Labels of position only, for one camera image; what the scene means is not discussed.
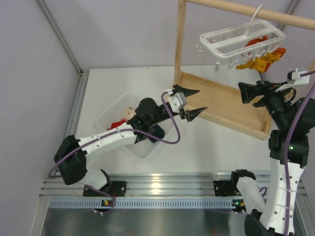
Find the red and beige sock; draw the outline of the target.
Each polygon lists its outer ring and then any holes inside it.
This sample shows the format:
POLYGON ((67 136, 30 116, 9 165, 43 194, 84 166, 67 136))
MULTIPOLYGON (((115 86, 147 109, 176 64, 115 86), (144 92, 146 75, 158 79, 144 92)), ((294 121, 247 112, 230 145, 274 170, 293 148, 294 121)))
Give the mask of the red and beige sock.
POLYGON ((120 125, 122 125, 122 124, 124 124, 126 122, 128 122, 128 119, 125 119, 125 118, 121 119, 120 121, 113 122, 113 123, 111 123, 110 127, 107 128, 107 130, 112 130, 114 128, 117 128, 117 127, 119 127, 120 125))

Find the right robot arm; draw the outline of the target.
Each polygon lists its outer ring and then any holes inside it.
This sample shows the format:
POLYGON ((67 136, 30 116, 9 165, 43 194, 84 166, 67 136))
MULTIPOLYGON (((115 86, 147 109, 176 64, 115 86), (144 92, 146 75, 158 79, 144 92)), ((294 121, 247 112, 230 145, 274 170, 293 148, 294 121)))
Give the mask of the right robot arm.
POLYGON ((235 170, 230 190, 241 195, 245 204, 245 234, 248 236, 293 236, 293 215, 297 187, 309 156, 308 133, 315 126, 313 90, 295 103, 286 99, 293 90, 289 83, 258 81, 255 85, 239 82, 241 99, 256 108, 265 107, 277 126, 270 134, 270 186, 263 199, 254 173, 235 170))

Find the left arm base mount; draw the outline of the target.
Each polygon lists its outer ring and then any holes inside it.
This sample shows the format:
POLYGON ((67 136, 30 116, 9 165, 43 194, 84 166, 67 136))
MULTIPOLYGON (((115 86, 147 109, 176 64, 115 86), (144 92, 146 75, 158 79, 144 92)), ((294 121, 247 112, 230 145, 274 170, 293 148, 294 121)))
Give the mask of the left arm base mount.
MULTIPOLYGON (((100 190, 102 192, 105 192, 109 194, 112 197, 124 197, 126 194, 126 181, 113 181, 112 184, 109 186, 108 184, 105 185, 100 190)), ((105 195, 95 192, 94 190, 91 190, 90 188, 87 188, 85 186, 83 191, 84 197, 104 197, 105 195)))

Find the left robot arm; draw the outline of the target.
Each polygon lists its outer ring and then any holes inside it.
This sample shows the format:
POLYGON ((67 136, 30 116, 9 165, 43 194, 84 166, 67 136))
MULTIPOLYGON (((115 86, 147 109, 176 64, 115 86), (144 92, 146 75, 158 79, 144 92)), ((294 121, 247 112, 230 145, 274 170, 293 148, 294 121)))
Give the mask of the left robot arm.
POLYGON ((89 163, 105 153, 128 145, 137 144, 146 139, 153 139, 169 145, 175 145, 181 140, 181 134, 175 117, 179 116, 188 122, 193 121, 205 107, 184 110, 187 97, 199 93, 198 89, 188 89, 174 85, 160 96, 162 104, 158 105, 152 98, 144 98, 135 109, 135 114, 129 120, 103 133, 85 138, 69 135, 64 138, 54 156, 55 165, 65 185, 83 184, 100 195, 111 191, 112 181, 103 170, 92 169, 89 163), (171 120, 177 139, 168 141, 156 134, 156 126, 166 120, 171 120))

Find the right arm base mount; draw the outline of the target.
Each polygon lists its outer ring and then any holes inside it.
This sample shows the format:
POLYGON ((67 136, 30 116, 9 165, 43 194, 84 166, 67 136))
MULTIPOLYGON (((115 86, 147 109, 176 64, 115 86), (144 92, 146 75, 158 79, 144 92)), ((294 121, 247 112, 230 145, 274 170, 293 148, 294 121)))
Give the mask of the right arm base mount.
POLYGON ((231 172, 228 180, 216 180, 213 182, 216 197, 240 196, 236 185, 240 177, 244 177, 247 170, 240 169, 231 172))

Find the white plastic clip hanger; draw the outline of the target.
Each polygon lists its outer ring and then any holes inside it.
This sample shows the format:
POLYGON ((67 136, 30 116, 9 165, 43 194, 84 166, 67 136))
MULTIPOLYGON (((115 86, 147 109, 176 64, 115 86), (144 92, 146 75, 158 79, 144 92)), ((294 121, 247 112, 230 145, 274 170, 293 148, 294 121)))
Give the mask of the white plastic clip hanger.
POLYGON ((256 16, 262 5, 255 10, 248 23, 203 33, 199 37, 197 48, 200 54, 209 51, 215 58, 215 71, 218 72, 222 62, 231 70, 238 65, 246 64, 279 48, 285 40, 285 34, 265 20, 257 20, 256 16), (252 39, 267 35, 266 41, 246 47, 252 39))

